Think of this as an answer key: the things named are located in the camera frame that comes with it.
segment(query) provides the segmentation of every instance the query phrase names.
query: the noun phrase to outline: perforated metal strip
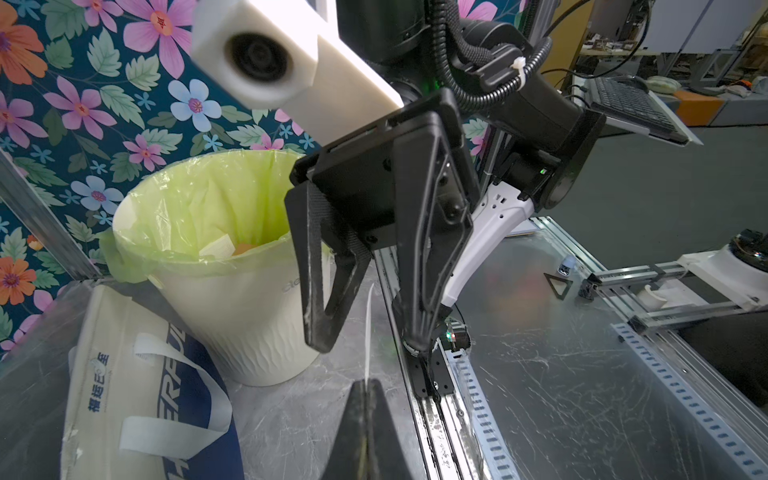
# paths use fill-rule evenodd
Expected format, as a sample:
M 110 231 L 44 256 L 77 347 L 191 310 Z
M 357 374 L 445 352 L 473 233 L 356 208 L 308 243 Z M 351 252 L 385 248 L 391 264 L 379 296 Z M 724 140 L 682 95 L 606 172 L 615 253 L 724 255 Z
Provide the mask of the perforated metal strip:
M 699 397 L 690 385 L 665 361 L 654 355 L 653 350 L 648 348 L 648 344 L 641 335 L 635 333 L 626 323 L 617 323 L 612 327 L 707 433 L 715 439 L 717 444 L 739 465 L 747 478 L 768 479 L 766 463 L 755 455 L 752 449 Z
M 491 408 L 485 400 L 485 394 L 475 376 L 472 364 L 467 360 L 467 354 L 462 349 L 458 352 L 445 352 L 448 362 L 453 369 L 456 379 L 461 383 L 459 390 L 464 394 L 464 403 L 472 416 L 472 428 L 480 444 L 485 463 L 491 470 L 494 480 L 520 480 L 515 461 L 504 438 L 498 430 Z

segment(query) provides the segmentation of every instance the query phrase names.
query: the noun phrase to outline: floral wallpaper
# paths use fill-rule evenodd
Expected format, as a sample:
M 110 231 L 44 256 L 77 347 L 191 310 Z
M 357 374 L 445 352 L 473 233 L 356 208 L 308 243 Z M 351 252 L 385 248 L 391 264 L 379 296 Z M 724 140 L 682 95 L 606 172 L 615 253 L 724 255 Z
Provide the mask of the floral wallpaper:
M 522 7 L 458 3 L 463 17 L 506 22 Z M 317 147 L 285 112 L 246 109 L 195 68 L 188 56 L 195 5 L 0 0 L 0 148 L 102 267 L 96 233 L 146 175 L 227 148 Z M 465 125 L 473 155 L 485 127 Z M 0 241 L 1 355 L 69 278 L 3 204 Z

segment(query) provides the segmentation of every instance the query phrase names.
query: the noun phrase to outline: orange cushion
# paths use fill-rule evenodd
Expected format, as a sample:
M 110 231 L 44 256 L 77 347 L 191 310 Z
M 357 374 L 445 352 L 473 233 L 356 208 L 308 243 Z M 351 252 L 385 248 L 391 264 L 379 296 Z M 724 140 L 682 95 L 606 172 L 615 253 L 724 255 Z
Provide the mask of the orange cushion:
M 678 90 L 674 96 L 680 99 L 675 113 L 688 127 L 706 127 L 725 103 L 718 97 L 707 97 L 692 91 Z

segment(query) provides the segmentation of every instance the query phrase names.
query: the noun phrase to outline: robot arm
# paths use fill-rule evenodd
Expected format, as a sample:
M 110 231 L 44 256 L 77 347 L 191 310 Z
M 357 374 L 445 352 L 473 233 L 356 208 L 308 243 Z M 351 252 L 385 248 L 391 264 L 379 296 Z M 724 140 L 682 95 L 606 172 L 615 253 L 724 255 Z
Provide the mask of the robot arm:
M 286 196 L 307 344 L 331 350 L 371 251 L 397 246 L 400 334 L 427 355 L 441 304 L 509 230 L 562 199 L 604 117 L 536 73 L 549 38 L 534 47 L 510 24 L 459 21 L 452 0 L 337 8 L 341 39 L 304 0 L 201 0 L 192 56 L 247 107 L 281 107 L 324 145 L 296 162 Z M 482 154 L 485 192 L 469 114 L 501 135 Z M 336 254 L 327 305 L 321 241 Z

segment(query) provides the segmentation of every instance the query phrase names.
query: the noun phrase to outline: green plastic bag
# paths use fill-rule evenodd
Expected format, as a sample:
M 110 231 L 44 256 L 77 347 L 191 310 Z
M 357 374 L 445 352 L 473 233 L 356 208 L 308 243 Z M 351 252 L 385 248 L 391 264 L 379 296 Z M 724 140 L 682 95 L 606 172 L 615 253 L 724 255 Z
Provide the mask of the green plastic bag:
M 223 276 L 285 261 L 269 253 L 291 242 L 283 199 L 297 158 L 292 151 L 229 150 L 145 178 L 121 202 L 113 227 L 99 235 L 110 273 L 137 283 L 158 268 Z M 257 247 L 223 259 L 200 255 L 225 235 L 234 246 Z

